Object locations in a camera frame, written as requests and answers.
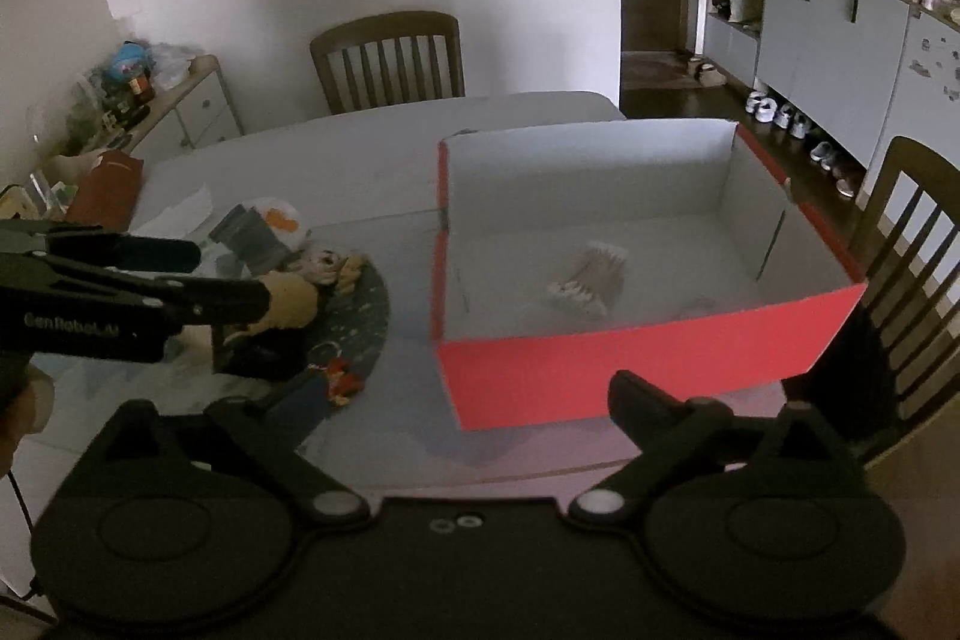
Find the yellow plush doll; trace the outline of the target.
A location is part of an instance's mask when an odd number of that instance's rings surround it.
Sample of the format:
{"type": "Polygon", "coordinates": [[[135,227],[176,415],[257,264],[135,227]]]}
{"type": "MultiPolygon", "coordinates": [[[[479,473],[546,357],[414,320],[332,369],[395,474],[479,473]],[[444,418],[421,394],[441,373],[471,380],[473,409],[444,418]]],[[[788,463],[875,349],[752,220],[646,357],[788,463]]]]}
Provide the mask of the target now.
{"type": "Polygon", "coordinates": [[[270,294],[267,314],[249,325],[226,326],[223,341],[229,344],[270,330],[299,330],[320,315],[335,312],[352,302],[370,259],[324,244],[308,244],[283,268],[257,278],[270,294]]]}

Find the blue toy on cabinet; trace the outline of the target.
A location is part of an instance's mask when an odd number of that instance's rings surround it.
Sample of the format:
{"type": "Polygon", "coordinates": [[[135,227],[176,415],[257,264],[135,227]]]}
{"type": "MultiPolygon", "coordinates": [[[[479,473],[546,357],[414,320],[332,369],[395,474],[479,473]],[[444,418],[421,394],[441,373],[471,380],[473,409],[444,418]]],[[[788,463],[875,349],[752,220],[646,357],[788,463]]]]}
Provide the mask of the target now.
{"type": "Polygon", "coordinates": [[[148,47],[137,41],[125,41],[99,67],[101,76],[114,85],[127,85],[128,81],[139,76],[151,78],[152,71],[153,58],[148,47]]]}

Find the orange white packet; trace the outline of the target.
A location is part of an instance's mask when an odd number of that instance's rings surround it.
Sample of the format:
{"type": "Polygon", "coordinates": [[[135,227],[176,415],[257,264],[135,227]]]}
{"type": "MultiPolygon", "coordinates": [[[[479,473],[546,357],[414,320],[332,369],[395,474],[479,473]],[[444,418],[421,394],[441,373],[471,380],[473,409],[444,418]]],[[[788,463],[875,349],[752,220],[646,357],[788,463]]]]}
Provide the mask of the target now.
{"type": "Polygon", "coordinates": [[[280,268],[301,250],[308,237],[308,224],[290,203],[272,197],[257,198],[229,209],[208,234],[213,245],[229,253],[231,260],[218,262],[220,275],[265,275],[280,268]]]}

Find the round koi pattern mat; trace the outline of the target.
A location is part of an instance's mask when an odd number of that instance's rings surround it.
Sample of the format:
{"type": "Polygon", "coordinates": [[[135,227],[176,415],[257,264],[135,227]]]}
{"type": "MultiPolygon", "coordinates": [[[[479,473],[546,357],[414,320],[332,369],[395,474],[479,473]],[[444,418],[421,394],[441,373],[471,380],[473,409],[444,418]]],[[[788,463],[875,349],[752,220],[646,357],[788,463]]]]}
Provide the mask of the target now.
{"type": "Polygon", "coordinates": [[[352,302],[299,330],[270,330],[226,344],[226,326],[187,326],[174,344],[212,359],[218,374],[252,378],[278,390],[304,378],[343,408],[363,392],[386,344],[391,304],[386,283],[370,262],[352,302]]]}

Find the red envelope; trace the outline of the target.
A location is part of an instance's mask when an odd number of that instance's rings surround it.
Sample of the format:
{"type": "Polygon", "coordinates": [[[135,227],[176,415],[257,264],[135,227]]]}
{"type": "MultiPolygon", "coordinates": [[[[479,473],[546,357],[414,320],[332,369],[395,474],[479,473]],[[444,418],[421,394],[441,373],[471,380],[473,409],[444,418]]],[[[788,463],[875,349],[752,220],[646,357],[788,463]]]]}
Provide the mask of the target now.
{"type": "Polygon", "coordinates": [[[78,185],[65,221],[78,226],[99,226],[125,232],[132,223],[143,185],[142,159],[127,152],[101,152],[78,185]]]}

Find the far dark wooden chair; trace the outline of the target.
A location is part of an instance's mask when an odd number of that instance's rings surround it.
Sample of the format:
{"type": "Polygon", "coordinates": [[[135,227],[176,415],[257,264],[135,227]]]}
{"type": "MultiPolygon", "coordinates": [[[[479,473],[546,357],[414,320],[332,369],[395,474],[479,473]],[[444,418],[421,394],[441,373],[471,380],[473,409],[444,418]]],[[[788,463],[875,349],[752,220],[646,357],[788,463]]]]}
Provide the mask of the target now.
{"type": "Polygon", "coordinates": [[[460,25],[441,11],[394,11],[321,32],[309,55],[332,115],[467,94],[460,25]]]}

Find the dark wooden chair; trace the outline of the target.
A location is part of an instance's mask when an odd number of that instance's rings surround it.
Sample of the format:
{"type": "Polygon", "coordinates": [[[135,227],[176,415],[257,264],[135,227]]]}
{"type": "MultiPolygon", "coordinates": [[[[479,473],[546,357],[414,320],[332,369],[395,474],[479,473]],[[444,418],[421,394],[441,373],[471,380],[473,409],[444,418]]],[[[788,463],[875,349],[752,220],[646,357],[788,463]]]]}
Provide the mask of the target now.
{"type": "Polygon", "coordinates": [[[441,11],[394,11],[321,32],[309,55],[332,115],[467,94],[460,25],[441,11]]]}
{"type": "Polygon", "coordinates": [[[807,374],[782,386],[869,464],[958,399],[958,169],[896,136],[848,248],[864,298],[807,374]]]}

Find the red cardboard box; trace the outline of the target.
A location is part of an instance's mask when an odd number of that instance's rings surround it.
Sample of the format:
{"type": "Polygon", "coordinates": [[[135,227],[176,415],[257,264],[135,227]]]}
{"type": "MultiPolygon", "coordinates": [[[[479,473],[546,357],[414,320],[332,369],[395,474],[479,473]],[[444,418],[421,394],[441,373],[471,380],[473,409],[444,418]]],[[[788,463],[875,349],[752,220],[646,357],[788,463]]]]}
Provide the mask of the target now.
{"type": "Polygon", "coordinates": [[[628,370],[679,398],[811,370],[866,281],[731,120],[474,131],[438,148],[434,349],[466,431],[599,417],[628,370]],[[608,319],[524,302],[587,241],[630,252],[608,319]]]}

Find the white drawer cabinet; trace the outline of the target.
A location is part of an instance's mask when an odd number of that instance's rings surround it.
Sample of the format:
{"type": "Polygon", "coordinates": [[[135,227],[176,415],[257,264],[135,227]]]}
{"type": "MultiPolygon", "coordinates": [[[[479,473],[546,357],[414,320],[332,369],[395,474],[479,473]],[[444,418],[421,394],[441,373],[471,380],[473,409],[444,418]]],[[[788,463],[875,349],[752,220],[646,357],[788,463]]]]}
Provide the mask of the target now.
{"type": "Polygon", "coordinates": [[[215,55],[195,57],[187,76],[148,107],[139,124],[107,143],[146,167],[244,135],[215,55]]]}

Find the right dark wooden chair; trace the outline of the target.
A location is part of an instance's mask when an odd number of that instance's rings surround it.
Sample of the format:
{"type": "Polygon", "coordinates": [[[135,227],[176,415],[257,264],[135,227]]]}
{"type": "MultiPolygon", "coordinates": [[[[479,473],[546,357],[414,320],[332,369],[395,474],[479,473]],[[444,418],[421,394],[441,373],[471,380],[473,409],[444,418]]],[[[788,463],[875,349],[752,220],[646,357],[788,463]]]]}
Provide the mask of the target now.
{"type": "Polygon", "coordinates": [[[782,386],[869,464],[958,399],[958,169],[896,136],[848,248],[864,298],[807,374],[782,386]]]}

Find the white toy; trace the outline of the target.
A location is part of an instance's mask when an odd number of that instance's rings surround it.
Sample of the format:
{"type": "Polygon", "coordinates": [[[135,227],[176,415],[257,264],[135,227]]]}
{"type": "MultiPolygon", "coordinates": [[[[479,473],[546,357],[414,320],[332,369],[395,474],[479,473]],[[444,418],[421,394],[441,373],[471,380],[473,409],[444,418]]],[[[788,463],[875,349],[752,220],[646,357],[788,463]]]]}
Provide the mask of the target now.
{"type": "Polygon", "coordinates": [[[555,308],[583,319],[608,319],[622,294],[628,259],[630,252],[621,245],[584,242],[545,265],[524,308],[555,308]]]}

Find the white paper sheet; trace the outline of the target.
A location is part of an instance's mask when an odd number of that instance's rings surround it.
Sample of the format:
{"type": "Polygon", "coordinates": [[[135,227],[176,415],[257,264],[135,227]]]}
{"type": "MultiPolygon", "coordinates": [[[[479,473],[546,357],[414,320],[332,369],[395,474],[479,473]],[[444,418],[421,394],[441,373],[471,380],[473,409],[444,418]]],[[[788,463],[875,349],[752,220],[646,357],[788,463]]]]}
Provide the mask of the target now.
{"type": "Polygon", "coordinates": [[[132,230],[133,236],[148,239],[187,239],[213,214],[212,191],[203,184],[190,197],[168,206],[153,220],[132,230]]]}

